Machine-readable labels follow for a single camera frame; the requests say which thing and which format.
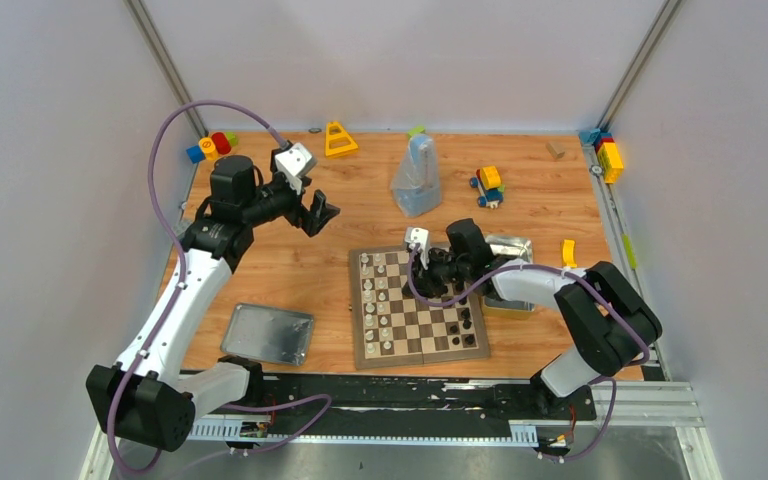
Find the silver metal tin box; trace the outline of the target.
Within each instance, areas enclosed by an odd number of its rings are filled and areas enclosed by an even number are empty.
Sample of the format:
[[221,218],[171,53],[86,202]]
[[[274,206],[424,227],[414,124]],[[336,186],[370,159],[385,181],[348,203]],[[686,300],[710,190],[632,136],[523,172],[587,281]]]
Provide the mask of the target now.
[[[532,242],[526,237],[489,234],[485,240],[497,256],[505,259],[519,258],[527,262],[533,260]],[[528,318],[536,310],[536,306],[532,303],[497,300],[490,297],[484,297],[481,300],[481,308],[484,315],[520,320]]]

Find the wooden chess board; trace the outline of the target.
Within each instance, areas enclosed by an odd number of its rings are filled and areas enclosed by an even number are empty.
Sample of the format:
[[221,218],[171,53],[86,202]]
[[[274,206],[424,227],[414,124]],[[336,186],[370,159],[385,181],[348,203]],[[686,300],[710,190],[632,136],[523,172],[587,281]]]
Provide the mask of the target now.
[[477,295],[441,308],[403,294],[409,254],[402,248],[348,253],[355,367],[359,370],[490,356]]

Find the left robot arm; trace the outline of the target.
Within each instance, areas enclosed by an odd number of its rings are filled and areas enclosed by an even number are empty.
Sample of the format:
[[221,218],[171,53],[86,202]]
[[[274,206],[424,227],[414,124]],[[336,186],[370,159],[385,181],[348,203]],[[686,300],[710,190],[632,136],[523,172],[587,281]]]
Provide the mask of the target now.
[[210,193],[177,240],[175,269],[150,316],[112,365],[96,365],[87,377],[93,410],[111,446],[125,439],[173,452],[204,415],[229,403],[243,413],[264,405],[267,389],[252,377],[250,362],[220,361],[185,379],[179,373],[207,309],[253,244],[256,227],[285,218],[313,237],[339,214],[320,190],[310,206],[303,204],[316,164],[296,149],[278,152],[264,182],[247,156],[215,162]]

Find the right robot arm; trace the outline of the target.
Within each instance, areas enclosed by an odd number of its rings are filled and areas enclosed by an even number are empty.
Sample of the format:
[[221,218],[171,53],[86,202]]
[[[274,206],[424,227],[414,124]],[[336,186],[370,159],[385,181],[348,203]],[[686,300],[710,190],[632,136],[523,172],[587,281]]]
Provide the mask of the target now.
[[470,218],[451,223],[446,236],[448,247],[438,248],[428,230],[406,229],[406,288],[414,299],[446,307],[477,295],[561,314],[573,345],[530,379],[540,415],[556,417],[580,388],[649,361],[662,325],[614,264],[559,268],[496,253]]

